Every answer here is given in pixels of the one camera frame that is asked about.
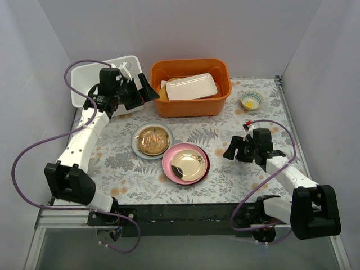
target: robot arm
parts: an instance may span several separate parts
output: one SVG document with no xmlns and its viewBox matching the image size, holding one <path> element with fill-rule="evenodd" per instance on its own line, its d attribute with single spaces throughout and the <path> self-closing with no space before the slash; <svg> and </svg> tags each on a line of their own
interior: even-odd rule
<svg viewBox="0 0 360 270">
<path fill-rule="evenodd" d="M 285 154 L 274 150 L 269 129 L 252 127 L 245 137 L 233 136 L 223 157 L 241 162 L 255 162 L 261 168 L 274 174 L 287 162 Z M 292 196 L 285 201 L 280 196 L 259 196 L 255 205 L 262 220 L 275 217 L 291 225 L 299 239 L 338 235 L 341 231 L 340 217 L 334 189 L 329 185 L 319 185 L 304 176 L 294 166 L 289 165 L 276 179 Z"/>
<path fill-rule="evenodd" d="M 140 90 L 134 79 L 127 79 L 117 68 L 103 68 L 99 77 L 100 83 L 94 85 L 88 94 L 97 105 L 93 122 L 72 136 L 57 162 L 48 163 L 44 173 L 53 197 L 110 212 L 114 199 L 97 189 L 94 181 L 87 175 L 92 149 L 120 104 L 130 110 L 159 98 L 159 95 L 142 73 L 138 75 L 142 85 Z M 95 110 L 88 100 L 83 107 L 78 127 L 83 126 Z"/>
</svg>

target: gold plate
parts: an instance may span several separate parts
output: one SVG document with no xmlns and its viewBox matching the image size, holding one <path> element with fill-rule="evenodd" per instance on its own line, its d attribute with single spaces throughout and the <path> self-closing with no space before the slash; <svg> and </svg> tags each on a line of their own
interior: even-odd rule
<svg viewBox="0 0 360 270">
<path fill-rule="evenodd" d="M 156 156 L 169 147 L 169 134 L 160 127 L 149 127 L 140 132 L 139 149 L 146 155 Z"/>
</svg>

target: rectangular white plate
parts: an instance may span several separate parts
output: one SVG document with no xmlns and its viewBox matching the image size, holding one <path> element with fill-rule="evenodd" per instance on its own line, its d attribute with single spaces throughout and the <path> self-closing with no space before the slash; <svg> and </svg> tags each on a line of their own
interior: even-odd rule
<svg viewBox="0 0 360 270">
<path fill-rule="evenodd" d="M 167 82 L 169 100 L 195 100 L 216 95 L 218 89 L 209 73 Z"/>
</svg>

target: beige plate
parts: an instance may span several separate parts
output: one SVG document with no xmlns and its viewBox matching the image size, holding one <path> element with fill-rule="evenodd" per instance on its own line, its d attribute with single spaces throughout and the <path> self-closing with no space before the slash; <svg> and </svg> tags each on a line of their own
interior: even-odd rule
<svg viewBox="0 0 360 270">
<path fill-rule="evenodd" d="M 160 155 L 169 147 L 169 134 L 160 127 L 146 128 L 139 135 L 138 145 L 146 155 Z"/>
<path fill-rule="evenodd" d="M 176 153 L 171 160 L 173 173 L 184 181 L 195 181 L 204 175 L 206 162 L 194 150 L 182 150 Z"/>
</svg>

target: patterned bowl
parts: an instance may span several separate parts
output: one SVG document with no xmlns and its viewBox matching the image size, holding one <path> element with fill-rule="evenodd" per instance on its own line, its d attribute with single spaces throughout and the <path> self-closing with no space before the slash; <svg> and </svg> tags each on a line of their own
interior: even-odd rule
<svg viewBox="0 0 360 270">
<path fill-rule="evenodd" d="M 256 110 L 264 103 L 264 97 L 257 91 L 248 90 L 242 94 L 240 101 L 244 108 L 248 110 Z"/>
</svg>

